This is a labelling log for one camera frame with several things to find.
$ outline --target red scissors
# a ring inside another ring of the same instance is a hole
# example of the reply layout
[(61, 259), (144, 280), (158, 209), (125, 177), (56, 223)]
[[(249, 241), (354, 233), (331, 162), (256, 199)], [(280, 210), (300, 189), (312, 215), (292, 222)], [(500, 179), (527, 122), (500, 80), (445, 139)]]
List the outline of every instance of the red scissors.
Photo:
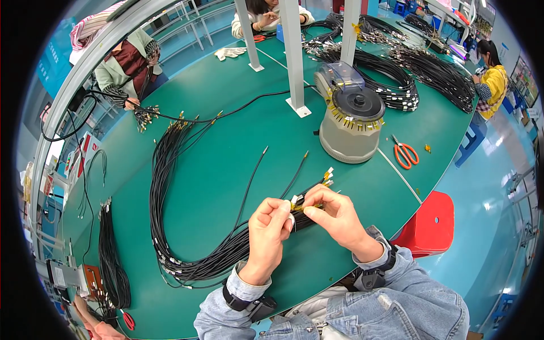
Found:
[(128, 313), (125, 313), (123, 310), (119, 309), (121, 311), (121, 313), (123, 313), (123, 320), (125, 321), (125, 325), (127, 325), (128, 329), (130, 329), (131, 331), (134, 330), (134, 327), (136, 326), (136, 324), (134, 323), (134, 319), (131, 317), (130, 314)]
[(254, 35), (253, 36), (253, 40), (255, 40), (255, 42), (261, 42), (261, 41), (264, 41), (267, 37), (264, 36), (264, 35)]
[[(393, 140), (395, 141), (395, 157), (397, 158), (397, 161), (399, 162), (400, 166), (402, 166), (404, 169), (408, 170), (412, 167), (412, 164), (416, 165), (419, 163), (419, 157), (417, 156), (417, 152), (407, 144), (400, 143), (399, 140), (395, 137), (394, 134), (391, 135), (393, 137)], [(416, 159), (413, 159), (412, 156), (408, 153), (408, 150), (412, 151), (413, 155)], [(407, 165), (403, 163), (403, 161), (400, 160), (399, 152), (402, 155), (404, 159), (406, 159)]]

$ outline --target metal base plate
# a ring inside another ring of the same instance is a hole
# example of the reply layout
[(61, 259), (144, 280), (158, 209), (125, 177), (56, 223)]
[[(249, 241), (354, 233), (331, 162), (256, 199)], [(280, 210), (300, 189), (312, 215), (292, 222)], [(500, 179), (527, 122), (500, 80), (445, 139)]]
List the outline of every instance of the metal base plate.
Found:
[(259, 65), (259, 67), (257, 67), (257, 68), (251, 66), (251, 63), (249, 63), (248, 65), (249, 65), (249, 67), (251, 67), (255, 72), (259, 72), (259, 71), (264, 70), (264, 67), (263, 67), (262, 65)]
[(302, 107), (299, 107), (298, 109), (295, 109), (293, 107), (293, 104), (291, 102), (291, 98), (287, 98), (285, 99), (285, 101), (287, 102), (287, 104), (289, 104), (289, 106), (291, 106), (291, 108), (296, 112), (296, 114), (299, 115), (299, 117), (301, 118), (304, 118), (304, 117), (307, 117), (309, 115), (312, 114), (312, 112), (310, 111), (310, 109), (308, 109), (307, 107), (305, 106), (302, 106)]

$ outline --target clear plastic cover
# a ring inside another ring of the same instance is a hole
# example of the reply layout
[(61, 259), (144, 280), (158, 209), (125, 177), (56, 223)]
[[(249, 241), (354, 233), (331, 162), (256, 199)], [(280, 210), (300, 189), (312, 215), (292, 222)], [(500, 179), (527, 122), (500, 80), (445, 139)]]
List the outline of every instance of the clear plastic cover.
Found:
[(330, 88), (337, 86), (342, 90), (352, 86), (364, 88), (363, 77), (352, 66), (342, 61), (333, 64), (322, 63), (317, 67), (317, 72), (325, 77)]

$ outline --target red stool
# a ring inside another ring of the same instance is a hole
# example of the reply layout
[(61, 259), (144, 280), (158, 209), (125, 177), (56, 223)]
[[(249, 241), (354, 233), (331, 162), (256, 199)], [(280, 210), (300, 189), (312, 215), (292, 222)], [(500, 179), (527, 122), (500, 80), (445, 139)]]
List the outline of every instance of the red stool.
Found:
[(452, 245), (454, 225), (452, 198), (432, 191), (391, 243), (410, 249), (414, 258), (438, 255)]

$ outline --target hand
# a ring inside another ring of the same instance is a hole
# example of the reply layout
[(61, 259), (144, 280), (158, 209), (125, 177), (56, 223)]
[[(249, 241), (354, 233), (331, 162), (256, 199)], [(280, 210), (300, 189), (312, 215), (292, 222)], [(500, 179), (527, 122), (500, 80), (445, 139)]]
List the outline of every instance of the hand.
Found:
[(263, 18), (261, 19), (261, 21), (259, 21), (259, 27), (263, 29), (265, 26), (270, 25), (275, 20), (277, 20), (277, 15), (274, 12), (271, 11), (271, 12), (265, 13), (263, 14)]
[(76, 308), (80, 318), (82, 314), (87, 312), (87, 301), (83, 300), (83, 298), (77, 294), (73, 297), (72, 306)]
[(157, 52), (151, 55), (151, 58), (147, 61), (149, 66), (155, 66), (159, 62), (159, 54)]
[[(314, 205), (322, 204), (324, 210)], [(323, 227), (339, 245), (351, 250), (362, 263), (381, 257), (384, 247), (370, 237), (359, 222), (349, 197), (318, 184), (304, 197), (304, 214)]]
[[(135, 103), (136, 105), (140, 105), (140, 101), (138, 100), (138, 98), (127, 98), (128, 100), (130, 100), (131, 102)], [(132, 105), (131, 103), (129, 103), (128, 101), (125, 102), (125, 110), (134, 110), (134, 105)]]
[(289, 201), (267, 198), (249, 219), (249, 259), (238, 273), (245, 283), (262, 286), (280, 264), (282, 241), (293, 228), (290, 210)]
[(79, 309), (77, 309), (75, 301), (72, 301), (72, 306), (73, 306), (73, 309), (76, 310), (77, 317), (80, 318), (81, 321), (86, 322), (86, 319), (83, 317), (83, 315), (81, 315), (81, 313), (79, 312)]

